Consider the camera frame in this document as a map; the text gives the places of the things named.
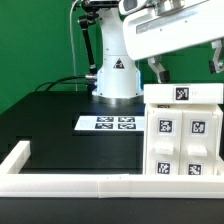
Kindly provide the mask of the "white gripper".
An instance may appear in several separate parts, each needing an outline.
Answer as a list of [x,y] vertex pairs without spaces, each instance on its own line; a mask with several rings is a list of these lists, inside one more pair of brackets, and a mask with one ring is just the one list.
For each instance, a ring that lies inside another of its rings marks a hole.
[[210,73],[224,71],[224,0],[185,0],[183,8],[160,16],[144,8],[124,19],[123,35],[129,57],[149,58],[159,83],[168,83],[170,73],[158,55],[212,41]]

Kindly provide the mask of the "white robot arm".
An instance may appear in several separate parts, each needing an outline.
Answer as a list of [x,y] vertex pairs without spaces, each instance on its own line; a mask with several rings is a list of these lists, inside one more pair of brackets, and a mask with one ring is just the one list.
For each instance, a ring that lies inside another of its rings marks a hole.
[[146,59],[160,83],[170,81],[160,56],[210,42],[211,73],[224,71],[224,0],[92,0],[98,9],[103,65],[93,94],[113,103],[143,96],[137,60]]

